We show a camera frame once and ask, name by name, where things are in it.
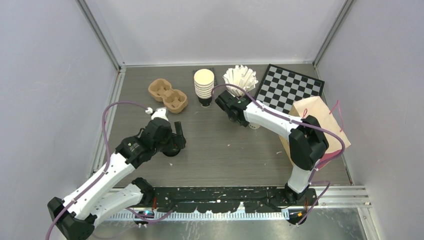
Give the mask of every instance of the wall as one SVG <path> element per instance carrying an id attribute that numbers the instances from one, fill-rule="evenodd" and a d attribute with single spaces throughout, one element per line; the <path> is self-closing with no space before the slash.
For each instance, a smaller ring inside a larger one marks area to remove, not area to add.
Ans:
<path id="1" fill-rule="evenodd" d="M 6 0 L 0 72 L 0 239 L 44 239 L 47 202 L 87 179 L 116 71 L 75 1 Z"/>
<path id="2" fill-rule="evenodd" d="M 88 3 L 127 65 L 160 65 L 311 62 L 344 0 Z"/>
<path id="3" fill-rule="evenodd" d="M 423 239 L 424 2 L 357 1 L 318 66 L 386 239 Z"/>

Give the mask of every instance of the brown paper bag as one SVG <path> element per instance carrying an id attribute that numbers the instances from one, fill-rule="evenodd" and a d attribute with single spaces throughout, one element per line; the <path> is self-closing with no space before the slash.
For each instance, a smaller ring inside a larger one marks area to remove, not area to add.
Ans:
<path id="1" fill-rule="evenodd" d="M 346 148 L 348 148 L 351 145 L 348 138 L 346 137 L 345 132 L 341 131 L 341 128 L 339 124 L 337 123 L 336 119 L 334 118 L 333 114 L 330 113 L 329 107 L 324 103 L 324 101 L 319 96 L 308 97 L 308 98 L 296 101 L 291 107 L 291 110 L 288 114 L 292 116 L 296 116 L 296 117 L 303 117 L 303 118 L 306 118 L 306 116 L 308 115 L 312 115 L 316 119 L 318 119 L 318 122 L 321 125 L 321 128 L 327 129 L 330 132 L 333 132 L 337 136 L 339 136 L 343 140 Z M 329 146 L 324 156 L 321 158 L 321 162 L 338 154 L 342 149 L 342 145 L 337 139 L 335 139 L 331 135 L 328 135 L 327 133 L 324 133 L 324 134 L 328 140 Z M 281 136 L 279 136 L 279 139 L 281 140 L 281 143 L 285 151 L 287 152 L 287 155 L 291 161 L 291 164 L 294 165 L 292 159 L 290 158 L 289 141 L 284 139 Z"/>

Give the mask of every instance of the gray wooden table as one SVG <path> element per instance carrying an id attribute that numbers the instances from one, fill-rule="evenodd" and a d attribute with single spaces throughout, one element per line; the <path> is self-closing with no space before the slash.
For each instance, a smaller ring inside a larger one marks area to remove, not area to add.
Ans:
<path id="1" fill-rule="evenodd" d="M 232 65 L 218 66 L 156 66 L 129 67 L 120 93 L 120 101 L 133 101 L 151 108 L 163 107 L 148 92 L 148 86 L 158 78 L 168 80 L 174 89 L 188 97 L 188 106 L 179 114 L 169 113 L 169 121 L 181 121 L 187 145 L 179 155 L 166 157 L 156 154 L 117 187 L 125 187 L 137 177 L 153 186 L 283 186 L 292 172 L 292 165 L 277 134 L 260 127 L 257 130 L 238 126 L 213 103 L 200 106 L 195 94 L 193 71 L 214 68 L 218 83 Z M 249 65 L 258 80 L 267 65 Z M 282 65 L 311 77 L 317 77 L 310 64 Z M 119 105 L 110 134 L 111 149 L 123 138 L 135 135 L 146 126 L 149 116 L 132 105 Z M 314 180 L 330 180 L 332 184 L 349 185 L 346 168 L 341 159 L 334 160 L 317 172 Z"/>

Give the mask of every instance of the chessboard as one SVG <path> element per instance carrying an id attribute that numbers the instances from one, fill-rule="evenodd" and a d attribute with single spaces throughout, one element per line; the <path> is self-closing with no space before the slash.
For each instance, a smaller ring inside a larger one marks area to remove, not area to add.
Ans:
<path id="1" fill-rule="evenodd" d="M 256 92 L 255 99 L 288 114 L 294 102 L 321 96 L 324 81 L 270 64 Z"/>

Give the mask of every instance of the bundle of white utensils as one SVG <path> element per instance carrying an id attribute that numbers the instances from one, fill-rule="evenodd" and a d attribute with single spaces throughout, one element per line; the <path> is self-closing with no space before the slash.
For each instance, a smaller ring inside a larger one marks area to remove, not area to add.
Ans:
<path id="1" fill-rule="evenodd" d="M 256 72 L 243 65 L 236 65 L 235 68 L 229 68 L 223 78 L 226 84 L 237 85 L 246 90 L 246 92 L 254 89 L 255 84 L 258 83 L 258 80 L 256 80 Z M 228 92 L 235 97 L 241 97 L 244 95 L 244 92 L 235 87 L 226 86 L 226 88 L 228 89 Z"/>

